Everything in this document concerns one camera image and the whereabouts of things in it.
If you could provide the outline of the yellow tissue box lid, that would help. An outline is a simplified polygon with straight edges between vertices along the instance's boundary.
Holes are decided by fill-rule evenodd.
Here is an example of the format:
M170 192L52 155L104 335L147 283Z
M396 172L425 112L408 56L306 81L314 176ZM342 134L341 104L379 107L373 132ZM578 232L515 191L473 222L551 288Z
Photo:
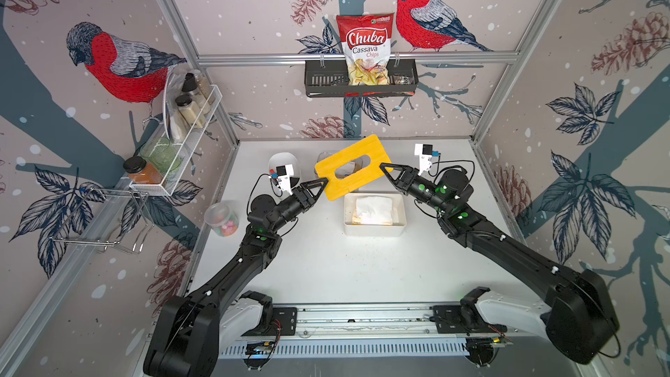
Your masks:
M343 179L335 175L338 168L363 156L370 158L370 163L364 169ZM382 162L391 163L391 159L379 137L373 134L317 162L315 171L319 178L328 179L326 196L330 201L335 201L384 176L380 169Z

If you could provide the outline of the white tissue paper pack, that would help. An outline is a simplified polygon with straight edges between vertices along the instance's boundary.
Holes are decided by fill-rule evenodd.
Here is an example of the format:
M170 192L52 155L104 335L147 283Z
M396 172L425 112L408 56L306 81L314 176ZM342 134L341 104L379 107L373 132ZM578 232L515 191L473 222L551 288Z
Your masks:
M394 223L393 200L389 197L358 198L352 213L352 223L357 225L392 225Z

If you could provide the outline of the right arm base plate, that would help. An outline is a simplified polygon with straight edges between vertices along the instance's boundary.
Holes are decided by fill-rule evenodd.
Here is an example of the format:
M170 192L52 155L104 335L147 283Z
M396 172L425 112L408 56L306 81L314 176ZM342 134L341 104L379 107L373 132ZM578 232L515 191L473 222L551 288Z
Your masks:
M471 307L458 304L433 305L430 320L436 324L439 334L507 333L504 325L486 322L479 312Z

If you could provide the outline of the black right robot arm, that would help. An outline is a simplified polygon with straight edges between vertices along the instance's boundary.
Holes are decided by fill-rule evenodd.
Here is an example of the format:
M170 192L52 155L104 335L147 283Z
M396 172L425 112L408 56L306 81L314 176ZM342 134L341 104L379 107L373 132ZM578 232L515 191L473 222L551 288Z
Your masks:
M604 279L532 251L472 209L468 200L474 189L466 169L447 168L437 183L408 165L383 162L380 170L401 194L429 206L448 238L502 267L548 305L541 328L567 358L586 365L609 340L618 338L619 320Z

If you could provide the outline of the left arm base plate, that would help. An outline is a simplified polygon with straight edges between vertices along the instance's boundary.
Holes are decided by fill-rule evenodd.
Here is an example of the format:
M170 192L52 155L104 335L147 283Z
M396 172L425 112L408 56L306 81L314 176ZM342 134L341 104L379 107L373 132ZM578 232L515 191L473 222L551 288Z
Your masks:
M295 307L273 307L271 313L263 312L259 324L243 334L244 337L294 336L298 322Z

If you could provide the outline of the bamboo tissue box lid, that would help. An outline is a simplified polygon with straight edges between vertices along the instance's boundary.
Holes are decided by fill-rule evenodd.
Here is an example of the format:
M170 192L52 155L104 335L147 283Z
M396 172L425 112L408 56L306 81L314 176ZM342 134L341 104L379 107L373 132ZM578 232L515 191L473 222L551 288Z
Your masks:
M361 161L354 162L353 172L357 173L357 172L361 171L361 169L364 169L364 167L366 167L366 164L364 162L361 162Z

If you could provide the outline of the white plastic tissue box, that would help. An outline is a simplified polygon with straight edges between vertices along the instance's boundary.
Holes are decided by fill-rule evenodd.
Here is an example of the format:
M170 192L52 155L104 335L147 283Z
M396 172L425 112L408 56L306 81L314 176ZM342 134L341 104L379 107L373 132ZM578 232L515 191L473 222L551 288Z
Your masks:
M407 225L401 194L356 192L344 197L344 233L349 237L399 237Z

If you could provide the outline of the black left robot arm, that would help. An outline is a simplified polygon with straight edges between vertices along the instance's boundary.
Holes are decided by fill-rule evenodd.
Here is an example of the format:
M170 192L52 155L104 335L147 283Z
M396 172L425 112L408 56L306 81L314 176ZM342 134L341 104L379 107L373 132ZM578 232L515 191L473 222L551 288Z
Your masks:
M205 284L163 307L143 363L148 376L209 376L225 335L237 340L270 323L270 298L244 289L277 256L280 230L311 209L326 189L319 178L298 184L286 199L251 195L248 225L233 258Z

